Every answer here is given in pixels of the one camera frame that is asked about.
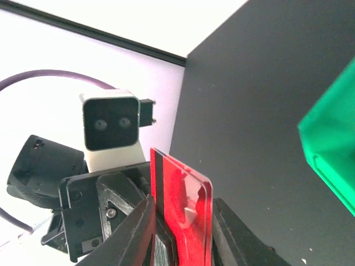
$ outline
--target black camera face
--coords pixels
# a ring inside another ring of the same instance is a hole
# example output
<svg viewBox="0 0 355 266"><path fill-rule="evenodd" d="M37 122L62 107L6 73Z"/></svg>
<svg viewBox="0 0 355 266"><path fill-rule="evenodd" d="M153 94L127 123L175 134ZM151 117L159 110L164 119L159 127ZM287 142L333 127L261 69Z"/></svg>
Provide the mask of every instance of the black camera face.
<svg viewBox="0 0 355 266"><path fill-rule="evenodd" d="M85 102L85 145L90 151L126 147L138 141L139 100L134 97Z"/></svg>

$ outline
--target cable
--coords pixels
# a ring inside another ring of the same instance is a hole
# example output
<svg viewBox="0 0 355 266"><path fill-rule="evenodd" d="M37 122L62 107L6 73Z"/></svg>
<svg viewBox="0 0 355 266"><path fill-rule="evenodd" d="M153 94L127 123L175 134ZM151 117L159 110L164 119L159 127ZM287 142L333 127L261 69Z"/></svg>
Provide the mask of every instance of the cable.
<svg viewBox="0 0 355 266"><path fill-rule="evenodd" d="M10 76L7 79L4 79L0 81L0 91L3 89L11 86L14 83L17 83L19 81L25 80L25 79L30 79L30 78L36 78L38 76L62 76L64 78L72 78L72 79L78 79L82 80L91 84L94 84L102 89L105 90L111 90L111 89L116 89L115 87L102 82L98 79L91 78L90 76L86 76L83 74L75 73L75 72L70 72L70 71L65 71L65 70L53 70L53 69L42 69L42 70L32 70L32 71L27 71L27 72L22 72L13 76ZM2 208L0 208L0 217L4 218L6 221L10 222L14 226L17 226L30 234L33 233L33 228L18 219L14 218L10 214L8 214L6 211L4 211Z"/></svg>
<svg viewBox="0 0 355 266"><path fill-rule="evenodd" d="M94 79L90 76L86 76L83 74L65 71L65 70L41 69L41 70L31 70L31 71L27 71L27 72L22 72L22 73L10 76L9 78L0 81L0 91L2 91L6 87L9 87L10 85L17 83L19 81L22 81L25 79L30 79L30 78L36 78L38 76L62 76L64 78L82 80L82 81L94 84L94 85L96 85L100 88L103 88L105 90L116 89L115 87L113 87L103 81L100 81L98 79Z"/></svg>
<svg viewBox="0 0 355 266"><path fill-rule="evenodd" d="M1 207L0 207L0 217L4 218L6 221L13 224L14 226L17 226L18 228L21 228L21 229L27 231L30 234L33 233L33 228L31 226L19 221L18 219L16 219L13 216L11 216L6 211L4 211L4 209Z"/></svg>

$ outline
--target black frame edge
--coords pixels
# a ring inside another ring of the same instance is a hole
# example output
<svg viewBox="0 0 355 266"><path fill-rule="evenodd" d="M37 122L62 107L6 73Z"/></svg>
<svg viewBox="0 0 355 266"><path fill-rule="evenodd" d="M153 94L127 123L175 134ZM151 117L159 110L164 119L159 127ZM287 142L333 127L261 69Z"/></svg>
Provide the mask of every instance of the black frame edge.
<svg viewBox="0 0 355 266"><path fill-rule="evenodd" d="M95 28L85 26L83 24L70 21L37 9L24 6L9 0L0 0L0 10L14 13L16 15L26 17L38 22L45 23L57 28L68 30L91 39L95 39L104 43L108 43L117 47L125 48L140 54L148 55L150 57L160 59L171 64L184 67L186 65L186 58L176 54L165 52L160 49L150 47L132 40L128 40L111 33L104 32Z"/></svg>

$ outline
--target black stripe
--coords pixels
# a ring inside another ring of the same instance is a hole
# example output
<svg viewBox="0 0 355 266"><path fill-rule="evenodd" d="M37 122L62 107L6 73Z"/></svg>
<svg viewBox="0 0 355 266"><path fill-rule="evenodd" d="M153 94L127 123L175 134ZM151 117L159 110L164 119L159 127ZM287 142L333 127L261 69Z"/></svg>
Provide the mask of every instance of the black stripe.
<svg viewBox="0 0 355 266"><path fill-rule="evenodd" d="M163 156L155 152L156 208L164 219L164 180Z"/></svg>
<svg viewBox="0 0 355 266"><path fill-rule="evenodd" d="M14 3L8 0L0 0L0 9L57 28L65 29L70 32L78 33L80 35L99 40L104 43L108 43L117 47L122 47L140 54L148 55L150 57L157 58L169 62L171 64L180 65L182 67L186 65L186 58L178 56L176 54L168 53L163 50L150 47L148 45L134 42L132 40L128 40L61 17L57 17L55 15L42 12L31 7L26 7L22 4Z"/></svg>

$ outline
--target camera lens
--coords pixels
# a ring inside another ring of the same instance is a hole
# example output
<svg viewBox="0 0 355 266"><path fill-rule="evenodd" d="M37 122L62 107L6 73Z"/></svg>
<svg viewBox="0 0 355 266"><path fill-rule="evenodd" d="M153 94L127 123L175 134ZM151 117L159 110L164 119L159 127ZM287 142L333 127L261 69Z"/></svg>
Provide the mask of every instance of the camera lens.
<svg viewBox="0 0 355 266"><path fill-rule="evenodd" d="M130 127L131 121L127 117L124 117L118 121L118 124L120 125L120 127L127 129Z"/></svg>
<svg viewBox="0 0 355 266"><path fill-rule="evenodd" d="M97 130L104 131L107 128L107 123L104 120L99 119L95 121L94 126Z"/></svg>

